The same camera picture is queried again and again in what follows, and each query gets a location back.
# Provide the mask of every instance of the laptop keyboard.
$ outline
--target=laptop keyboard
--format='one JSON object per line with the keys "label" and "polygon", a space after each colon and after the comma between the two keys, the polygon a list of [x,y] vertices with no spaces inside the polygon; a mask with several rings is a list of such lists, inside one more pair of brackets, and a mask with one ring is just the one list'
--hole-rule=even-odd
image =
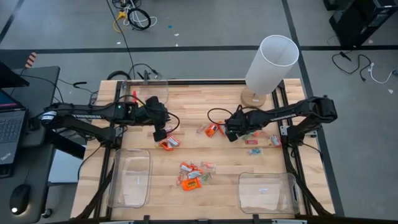
{"label": "laptop keyboard", "polygon": [[22,118],[0,119],[0,143],[18,140]]}

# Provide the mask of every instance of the red tag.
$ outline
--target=red tag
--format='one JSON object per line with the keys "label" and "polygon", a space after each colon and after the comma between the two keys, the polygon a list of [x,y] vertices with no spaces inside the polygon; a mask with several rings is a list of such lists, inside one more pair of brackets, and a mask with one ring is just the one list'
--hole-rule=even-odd
{"label": "red tag", "polygon": [[259,141],[252,139],[252,140],[246,140],[246,144],[259,144]]}

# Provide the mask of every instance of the lamp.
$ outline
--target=lamp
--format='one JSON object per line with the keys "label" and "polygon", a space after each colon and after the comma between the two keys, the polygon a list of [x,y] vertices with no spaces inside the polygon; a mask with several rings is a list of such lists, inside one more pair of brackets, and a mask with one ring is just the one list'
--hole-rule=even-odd
{"label": "lamp", "polygon": [[261,106],[299,59],[299,48],[287,37],[271,35],[261,45],[246,74],[247,87],[241,93],[246,106]]}

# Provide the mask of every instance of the laptop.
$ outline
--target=laptop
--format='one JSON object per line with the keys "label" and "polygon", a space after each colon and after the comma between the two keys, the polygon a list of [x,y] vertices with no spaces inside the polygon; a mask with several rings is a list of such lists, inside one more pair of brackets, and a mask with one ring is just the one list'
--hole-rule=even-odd
{"label": "laptop", "polygon": [[27,109],[0,89],[0,167],[14,162],[25,117]]}

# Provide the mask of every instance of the computer mouse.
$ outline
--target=computer mouse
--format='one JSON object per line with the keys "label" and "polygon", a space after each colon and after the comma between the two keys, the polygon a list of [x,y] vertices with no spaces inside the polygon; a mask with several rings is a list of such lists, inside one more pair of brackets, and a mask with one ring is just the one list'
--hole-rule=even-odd
{"label": "computer mouse", "polygon": [[15,215],[23,213],[29,203],[30,186],[27,184],[18,185],[12,191],[10,198],[10,209]]}

